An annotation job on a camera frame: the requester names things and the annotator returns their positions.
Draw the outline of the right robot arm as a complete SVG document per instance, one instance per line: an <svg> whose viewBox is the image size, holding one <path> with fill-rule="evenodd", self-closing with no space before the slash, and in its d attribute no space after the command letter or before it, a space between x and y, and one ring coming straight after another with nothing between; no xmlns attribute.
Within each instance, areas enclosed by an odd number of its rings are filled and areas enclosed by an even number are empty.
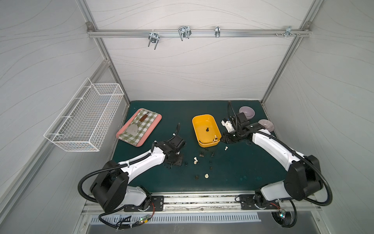
<svg viewBox="0 0 374 234"><path fill-rule="evenodd" d="M306 157L287 145L281 144L276 137L271 135L274 125L269 120L251 123L245 114L239 113L234 117L223 119L221 124L227 130L221 137L222 142L233 144L247 140L254 143L269 153L286 170L285 179L256 190L253 200L260 207L278 199L301 201L323 189L323 182L315 170L294 154L304 158L317 170L320 169L318 159L314 156Z"/></svg>

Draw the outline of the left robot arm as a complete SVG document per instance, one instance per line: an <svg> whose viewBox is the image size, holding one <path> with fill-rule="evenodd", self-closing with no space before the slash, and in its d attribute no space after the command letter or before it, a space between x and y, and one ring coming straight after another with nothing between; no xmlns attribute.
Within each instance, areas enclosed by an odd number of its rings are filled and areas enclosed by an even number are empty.
<svg viewBox="0 0 374 234"><path fill-rule="evenodd" d="M181 149L186 142L178 135L166 141L152 144L147 152L127 161L117 163L107 162L96 174L96 179L90 187L96 203L104 212L114 211L119 205L135 206L139 210L147 210L151 203L151 194L143 187L132 187L128 184L147 170L161 165L181 165L183 156Z"/></svg>

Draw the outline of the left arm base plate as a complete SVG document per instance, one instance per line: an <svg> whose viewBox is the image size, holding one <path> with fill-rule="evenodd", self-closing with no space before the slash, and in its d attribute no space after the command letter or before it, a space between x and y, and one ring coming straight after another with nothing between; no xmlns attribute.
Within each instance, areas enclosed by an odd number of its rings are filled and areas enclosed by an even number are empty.
<svg viewBox="0 0 374 234"><path fill-rule="evenodd" d="M125 212L161 212L164 210L164 196L152 196L146 201L145 206L126 205Z"/></svg>

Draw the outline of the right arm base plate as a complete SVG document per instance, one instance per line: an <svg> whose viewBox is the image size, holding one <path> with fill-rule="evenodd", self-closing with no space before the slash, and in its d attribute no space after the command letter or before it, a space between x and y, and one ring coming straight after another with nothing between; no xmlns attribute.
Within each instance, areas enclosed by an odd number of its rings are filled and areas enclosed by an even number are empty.
<svg viewBox="0 0 374 234"><path fill-rule="evenodd" d="M242 210L278 210L275 200L267 201L259 194L243 194L235 197Z"/></svg>

